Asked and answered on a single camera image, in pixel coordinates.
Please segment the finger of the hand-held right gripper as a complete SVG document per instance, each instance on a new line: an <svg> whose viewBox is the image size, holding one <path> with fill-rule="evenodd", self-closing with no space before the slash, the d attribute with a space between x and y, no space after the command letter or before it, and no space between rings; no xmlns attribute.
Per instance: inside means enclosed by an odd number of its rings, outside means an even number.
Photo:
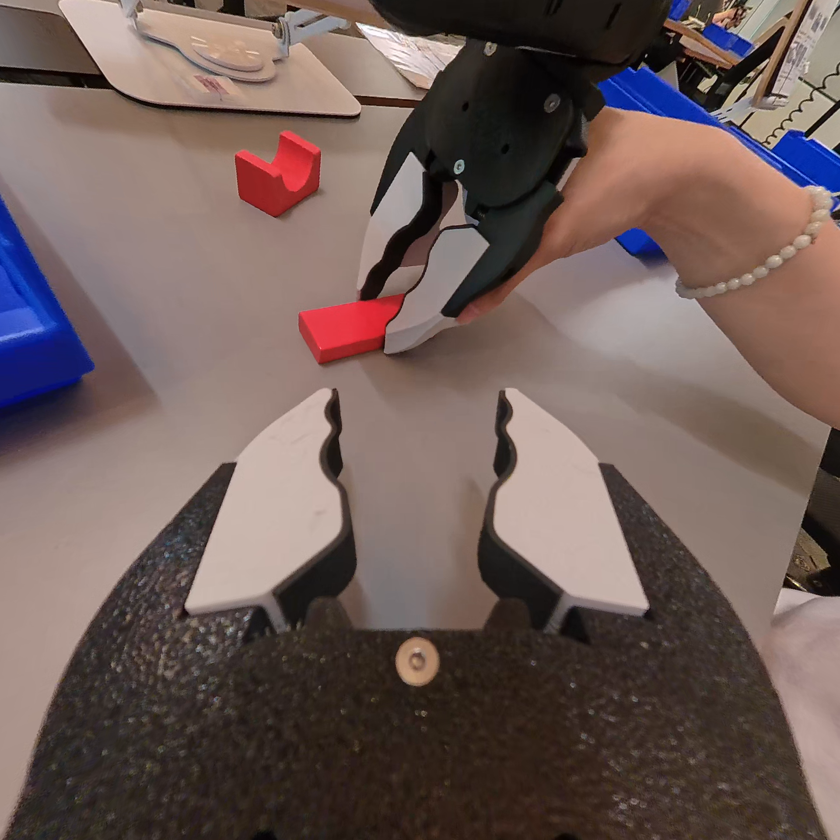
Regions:
<svg viewBox="0 0 840 840"><path fill-rule="evenodd" d="M387 355L403 354L455 326L455 317L443 314L444 306L487 250L475 232L476 220L466 214L465 195L459 196L444 219L420 280L404 292L400 311L386 327Z"/></svg>
<svg viewBox="0 0 840 840"><path fill-rule="evenodd" d="M407 155L371 211L360 257L358 299L393 296L417 284L459 193L457 182L435 180L415 154Z"/></svg>

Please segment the white rounded board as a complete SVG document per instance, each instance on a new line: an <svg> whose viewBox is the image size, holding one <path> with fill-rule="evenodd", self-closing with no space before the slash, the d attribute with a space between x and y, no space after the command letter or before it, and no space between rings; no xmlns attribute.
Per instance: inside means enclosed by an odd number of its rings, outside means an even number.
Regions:
<svg viewBox="0 0 840 840"><path fill-rule="evenodd" d="M140 37L120 2L63 1L59 10L108 83L122 95L153 106L179 109L286 114L350 119L361 114L358 100L302 43L275 65L265 82L234 80L201 69L173 48ZM239 25L247 35L270 34L270 23L246 17L178 7L162 2L153 10L176 23L214 21Z"/></svg>

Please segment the white flat clamped fixture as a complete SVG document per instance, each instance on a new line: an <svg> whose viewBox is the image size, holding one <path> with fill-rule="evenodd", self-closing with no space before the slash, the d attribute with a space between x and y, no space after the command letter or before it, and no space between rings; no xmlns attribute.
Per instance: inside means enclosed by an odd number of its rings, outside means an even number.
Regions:
<svg viewBox="0 0 840 840"><path fill-rule="evenodd" d="M137 34L152 43L173 48L196 67L247 82L265 82L276 75L275 65L289 57L291 48L309 37L350 27L350 21L309 9L272 18L269 35L260 30L247 35L235 24L211 21L176 23L173 14L153 10L139 1L119 3Z"/></svg>

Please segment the printed paper sheet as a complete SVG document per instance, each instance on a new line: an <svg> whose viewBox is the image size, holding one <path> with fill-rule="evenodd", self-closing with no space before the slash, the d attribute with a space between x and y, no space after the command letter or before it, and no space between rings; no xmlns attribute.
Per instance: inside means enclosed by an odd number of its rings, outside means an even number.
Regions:
<svg viewBox="0 0 840 840"><path fill-rule="evenodd" d="M371 45L415 88L429 90L465 45L461 36L410 36L389 28L357 23Z"/></svg>

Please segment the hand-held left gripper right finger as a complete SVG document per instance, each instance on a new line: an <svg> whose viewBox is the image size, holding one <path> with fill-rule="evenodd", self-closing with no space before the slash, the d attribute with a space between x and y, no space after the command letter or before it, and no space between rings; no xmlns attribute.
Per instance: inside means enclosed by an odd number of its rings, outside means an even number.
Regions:
<svg viewBox="0 0 840 840"><path fill-rule="evenodd" d="M477 560L502 601L519 601L527 626L557 633L573 610L642 617L650 604L602 464L561 421L520 390L500 390L496 481Z"/></svg>

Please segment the red grooved block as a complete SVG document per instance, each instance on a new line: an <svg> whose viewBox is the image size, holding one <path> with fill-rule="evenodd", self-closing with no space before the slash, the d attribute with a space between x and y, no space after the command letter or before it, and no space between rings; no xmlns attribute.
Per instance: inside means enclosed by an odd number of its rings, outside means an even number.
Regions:
<svg viewBox="0 0 840 840"><path fill-rule="evenodd" d="M247 150L234 157L238 196L278 217L320 186L322 152L291 131L280 132L275 157L264 161Z"/></svg>

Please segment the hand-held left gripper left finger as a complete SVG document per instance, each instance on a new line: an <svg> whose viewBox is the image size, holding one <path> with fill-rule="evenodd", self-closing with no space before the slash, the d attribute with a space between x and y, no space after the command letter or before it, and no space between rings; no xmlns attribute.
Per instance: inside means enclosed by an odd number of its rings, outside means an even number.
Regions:
<svg viewBox="0 0 840 840"><path fill-rule="evenodd" d="M258 607L286 632L347 588L357 560L341 432L340 395L322 388L241 452L185 599L190 616Z"/></svg>

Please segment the wooden sign stand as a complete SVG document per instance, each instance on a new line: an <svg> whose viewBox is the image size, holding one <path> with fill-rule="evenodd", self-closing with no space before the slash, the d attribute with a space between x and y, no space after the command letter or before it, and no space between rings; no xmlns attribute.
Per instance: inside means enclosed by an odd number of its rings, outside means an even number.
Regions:
<svg viewBox="0 0 840 840"><path fill-rule="evenodd" d="M776 110L790 100L837 8L835 1L794 3L751 99L752 109Z"/></svg>

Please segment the red rectangular block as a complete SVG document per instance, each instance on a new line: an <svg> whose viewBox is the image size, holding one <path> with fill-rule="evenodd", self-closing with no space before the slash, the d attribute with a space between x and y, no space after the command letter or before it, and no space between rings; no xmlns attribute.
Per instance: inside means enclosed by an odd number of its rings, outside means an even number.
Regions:
<svg viewBox="0 0 840 840"><path fill-rule="evenodd" d="M405 294L301 311L298 329L318 364L383 350L387 325Z"/></svg>

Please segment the person's right hand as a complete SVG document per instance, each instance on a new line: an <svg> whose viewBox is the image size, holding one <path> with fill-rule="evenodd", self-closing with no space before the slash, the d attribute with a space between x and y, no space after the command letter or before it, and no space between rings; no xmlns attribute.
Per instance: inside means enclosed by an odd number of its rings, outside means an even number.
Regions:
<svg viewBox="0 0 840 840"><path fill-rule="evenodd" d="M804 233L808 192L724 129L605 108L525 267L470 303L467 324L497 308L536 270L631 228L661 248L685 287L739 278Z"/></svg>

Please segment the blue plastic bin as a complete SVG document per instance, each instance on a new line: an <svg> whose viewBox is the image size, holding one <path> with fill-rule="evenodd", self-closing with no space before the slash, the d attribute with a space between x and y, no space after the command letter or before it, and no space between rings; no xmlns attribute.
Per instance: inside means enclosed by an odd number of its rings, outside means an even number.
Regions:
<svg viewBox="0 0 840 840"><path fill-rule="evenodd" d="M1 407L73 385L94 366L1 203Z"/></svg>
<svg viewBox="0 0 840 840"><path fill-rule="evenodd" d="M798 186L822 186L833 196L832 215L839 214L839 157L804 132L791 130L771 149L735 127L728 127L742 144Z"/></svg>
<svg viewBox="0 0 840 840"><path fill-rule="evenodd" d="M617 76L604 80L600 84L600 90L605 105L613 109L647 112L660 117L723 129L793 183L798 186L807 186L810 183L802 174L770 150L765 149L759 142L737 128L724 125L646 67L639 70L625 69Z"/></svg>

